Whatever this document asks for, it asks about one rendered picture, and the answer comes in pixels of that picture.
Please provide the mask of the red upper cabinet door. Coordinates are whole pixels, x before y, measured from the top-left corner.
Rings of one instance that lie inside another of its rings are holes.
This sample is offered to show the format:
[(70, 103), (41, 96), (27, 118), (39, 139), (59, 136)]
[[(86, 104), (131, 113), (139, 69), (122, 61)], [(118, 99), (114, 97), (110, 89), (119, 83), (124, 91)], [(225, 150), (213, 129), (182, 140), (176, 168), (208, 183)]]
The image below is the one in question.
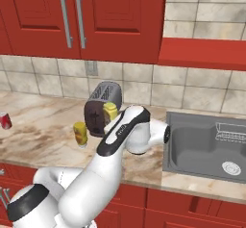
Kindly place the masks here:
[(156, 63), (164, 0), (82, 0), (84, 60)]
[(12, 52), (20, 56), (79, 59), (74, 0), (66, 0), (73, 47), (66, 44), (61, 0), (0, 0)]

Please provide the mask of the red cabinet door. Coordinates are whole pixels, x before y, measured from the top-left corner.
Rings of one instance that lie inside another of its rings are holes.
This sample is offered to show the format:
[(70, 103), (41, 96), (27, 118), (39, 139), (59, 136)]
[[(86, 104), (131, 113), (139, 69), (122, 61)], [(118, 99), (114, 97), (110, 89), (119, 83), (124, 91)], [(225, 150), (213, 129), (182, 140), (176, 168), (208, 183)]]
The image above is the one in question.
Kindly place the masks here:
[(164, 0), (82, 0), (84, 60), (156, 63)]
[[(12, 197), (24, 187), (33, 183), (33, 177), (36, 173), (35, 168), (10, 165), (0, 162), (0, 169), (5, 170), (5, 176), (0, 176), (0, 187), (9, 188), (9, 197)], [(0, 225), (11, 226), (12, 223), (8, 220), (7, 208), (4, 207), (0, 200)]]
[(0, 0), (12, 52), (20, 56), (79, 59), (74, 0), (66, 0), (73, 47), (66, 44), (61, 0)]

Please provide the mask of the red lower cabinet door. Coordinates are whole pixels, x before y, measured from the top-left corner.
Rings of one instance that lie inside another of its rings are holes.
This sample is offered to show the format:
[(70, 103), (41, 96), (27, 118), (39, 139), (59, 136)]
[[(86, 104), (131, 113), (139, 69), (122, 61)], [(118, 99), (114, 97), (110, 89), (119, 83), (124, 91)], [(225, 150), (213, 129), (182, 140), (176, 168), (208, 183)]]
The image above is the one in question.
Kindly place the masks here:
[[(10, 165), (0, 162), (0, 169), (5, 170), (5, 176), (0, 176), (0, 187), (9, 188), (9, 197), (12, 197), (24, 187), (33, 183), (33, 177), (36, 173), (35, 168)], [(11, 226), (12, 223), (8, 220), (7, 208), (4, 207), (0, 200), (0, 225)]]

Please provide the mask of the yellow condiment bottle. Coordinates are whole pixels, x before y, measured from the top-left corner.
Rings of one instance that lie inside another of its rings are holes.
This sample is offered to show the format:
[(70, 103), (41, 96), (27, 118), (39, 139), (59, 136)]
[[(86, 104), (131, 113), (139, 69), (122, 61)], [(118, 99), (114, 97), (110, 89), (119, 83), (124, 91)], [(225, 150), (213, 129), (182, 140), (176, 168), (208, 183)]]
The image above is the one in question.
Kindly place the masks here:
[(81, 148), (85, 148), (87, 144), (86, 124), (84, 122), (76, 122), (73, 125), (75, 140)]
[(103, 106), (103, 111), (104, 111), (104, 117), (105, 121), (107, 123), (110, 123), (112, 120), (114, 120), (117, 117), (117, 107), (114, 103), (112, 102), (107, 102)]

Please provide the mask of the dark grey toaster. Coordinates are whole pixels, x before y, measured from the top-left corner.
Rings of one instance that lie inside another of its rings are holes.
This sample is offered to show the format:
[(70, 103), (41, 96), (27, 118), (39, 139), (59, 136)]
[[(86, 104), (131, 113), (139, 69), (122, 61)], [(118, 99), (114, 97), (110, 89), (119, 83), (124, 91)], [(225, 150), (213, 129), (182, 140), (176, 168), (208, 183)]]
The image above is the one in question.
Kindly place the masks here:
[(86, 127), (89, 133), (98, 138), (104, 136), (105, 118), (103, 105), (112, 102), (120, 110), (122, 105), (121, 87), (112, 81), (104, 81), (98, 84), (89, 96), (84, 107)]

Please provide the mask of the grey kitchen sink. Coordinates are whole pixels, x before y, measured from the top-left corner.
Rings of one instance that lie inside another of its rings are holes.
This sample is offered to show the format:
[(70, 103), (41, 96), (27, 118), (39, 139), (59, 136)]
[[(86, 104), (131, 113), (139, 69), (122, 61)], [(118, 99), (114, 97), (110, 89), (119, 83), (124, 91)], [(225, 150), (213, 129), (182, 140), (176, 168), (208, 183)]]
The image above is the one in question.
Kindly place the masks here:
[(246, 118), (168, 112), (163, 170), (246, 184), (246, 143), (216, 140), (216, 122), (246, 126)]

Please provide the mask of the red lower drawer front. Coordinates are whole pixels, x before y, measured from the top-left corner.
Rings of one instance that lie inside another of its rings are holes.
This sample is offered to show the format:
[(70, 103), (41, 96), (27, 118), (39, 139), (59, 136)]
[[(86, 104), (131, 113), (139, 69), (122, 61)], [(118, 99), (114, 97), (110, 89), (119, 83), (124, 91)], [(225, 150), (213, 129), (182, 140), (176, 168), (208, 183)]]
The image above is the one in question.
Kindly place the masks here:
[(146, 191), (147, 189), (143, 187), (121, 184), (111, 202), (144, 208), (146, 201)]

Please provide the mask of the red sink front panel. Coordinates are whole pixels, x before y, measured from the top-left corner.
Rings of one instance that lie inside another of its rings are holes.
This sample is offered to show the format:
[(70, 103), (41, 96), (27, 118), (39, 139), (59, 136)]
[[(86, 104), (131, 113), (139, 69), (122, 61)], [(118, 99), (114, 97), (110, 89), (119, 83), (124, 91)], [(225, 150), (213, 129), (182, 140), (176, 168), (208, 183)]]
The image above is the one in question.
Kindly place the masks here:
[(147, 209), (246, 227), (246, 204), (166, 190), (147, 190)]

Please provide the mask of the red soda can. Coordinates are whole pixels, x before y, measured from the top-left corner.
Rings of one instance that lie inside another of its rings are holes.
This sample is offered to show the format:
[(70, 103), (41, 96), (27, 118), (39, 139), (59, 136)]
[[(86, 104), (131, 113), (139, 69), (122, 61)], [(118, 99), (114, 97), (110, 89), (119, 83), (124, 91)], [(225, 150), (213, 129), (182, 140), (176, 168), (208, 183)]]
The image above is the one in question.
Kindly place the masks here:
[(6, 112), (0, 113), (0, 125), (5, 130), (8, 130), (12, 127), (12, 122), (8, 113)]

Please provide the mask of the grey wall outlet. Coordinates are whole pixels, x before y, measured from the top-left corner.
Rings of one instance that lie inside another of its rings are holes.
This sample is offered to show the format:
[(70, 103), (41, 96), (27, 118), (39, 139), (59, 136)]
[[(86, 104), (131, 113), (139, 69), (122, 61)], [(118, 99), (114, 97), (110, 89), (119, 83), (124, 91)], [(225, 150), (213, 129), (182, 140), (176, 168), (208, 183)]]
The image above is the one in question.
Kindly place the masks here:
[(85, 61), (86, 75), (87, 76), (97, 76), (98, 68), (96, 61)]

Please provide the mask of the red wall shelf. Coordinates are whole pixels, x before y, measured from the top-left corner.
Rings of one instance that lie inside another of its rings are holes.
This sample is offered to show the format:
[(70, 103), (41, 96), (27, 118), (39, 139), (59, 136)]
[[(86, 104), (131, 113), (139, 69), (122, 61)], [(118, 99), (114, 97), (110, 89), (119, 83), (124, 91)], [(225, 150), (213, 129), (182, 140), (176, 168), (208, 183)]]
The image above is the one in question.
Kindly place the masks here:
[(246, 40), (163, 38), (158, 65), (246, 71)]

